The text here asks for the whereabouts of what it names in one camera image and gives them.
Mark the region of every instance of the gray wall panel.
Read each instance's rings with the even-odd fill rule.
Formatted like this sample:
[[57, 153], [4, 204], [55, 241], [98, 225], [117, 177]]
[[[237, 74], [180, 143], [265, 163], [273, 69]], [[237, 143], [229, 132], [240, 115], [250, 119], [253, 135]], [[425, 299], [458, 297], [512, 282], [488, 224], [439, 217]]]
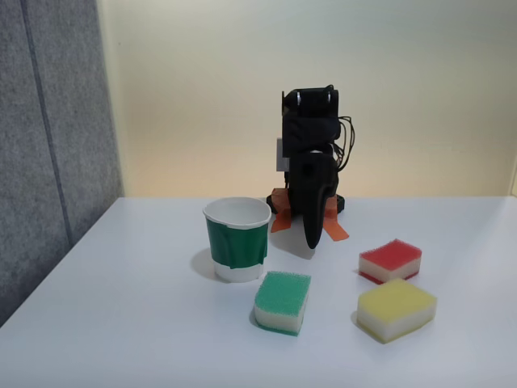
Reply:
[[122, 195], [95, 0], [27, 0], [73, 243]]
[[0, 326], [69, 250], [19, 0], [0, 0]]

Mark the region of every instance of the cream wall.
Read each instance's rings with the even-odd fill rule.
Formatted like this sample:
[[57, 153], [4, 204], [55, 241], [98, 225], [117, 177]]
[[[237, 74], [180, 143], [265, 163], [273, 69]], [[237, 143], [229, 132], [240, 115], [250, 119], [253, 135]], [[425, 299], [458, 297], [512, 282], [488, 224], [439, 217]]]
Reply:
[[514, 188], [511, 190], [511, 193], [514, 196], [517, 196], [517, 170], [515, 171], [515, 177], [514, 177]]
[[514, 0], [98, 0], [129, 196], [265, 196], [280, 93], [333, 83], [347, 196], [506, 195]]

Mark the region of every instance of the green paper cup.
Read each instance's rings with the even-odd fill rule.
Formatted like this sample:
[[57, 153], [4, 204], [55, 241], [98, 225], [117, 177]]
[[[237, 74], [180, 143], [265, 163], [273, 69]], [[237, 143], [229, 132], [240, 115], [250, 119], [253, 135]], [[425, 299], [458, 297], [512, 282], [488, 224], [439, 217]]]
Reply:
[[255, 198], [216, 200], [203, 210], [216, 274], [232, 282], [257, 279], [267, 255], [269, 205]]

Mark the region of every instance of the sponge scouring pad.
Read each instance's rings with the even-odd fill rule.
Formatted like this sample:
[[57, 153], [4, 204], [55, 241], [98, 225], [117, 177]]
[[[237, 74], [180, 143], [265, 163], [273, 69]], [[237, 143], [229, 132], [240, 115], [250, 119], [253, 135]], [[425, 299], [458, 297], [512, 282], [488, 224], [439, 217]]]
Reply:
[[409, 279], [420, 270], [422, 251], [401, 240], [359, 255], [359, 274], [378, 285], [392, 279]]
[[255, 297], [259, 326], [298, 335], [309, 295], [310, 276], [269, 271]]
[[436, 298], [403, 279], [363, 293], [357, 323], [381, 342], [411, 333], [435, 317]]

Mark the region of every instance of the green sponge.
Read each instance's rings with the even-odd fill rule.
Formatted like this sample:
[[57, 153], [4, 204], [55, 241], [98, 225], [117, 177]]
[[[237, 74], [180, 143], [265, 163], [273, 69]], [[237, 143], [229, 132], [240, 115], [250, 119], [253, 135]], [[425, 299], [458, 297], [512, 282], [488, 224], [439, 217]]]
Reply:
[[269, 330], [298, 335], [309, 286], [310, 276], [268, 272], [255, 297], [254, 312], [257, 323]]

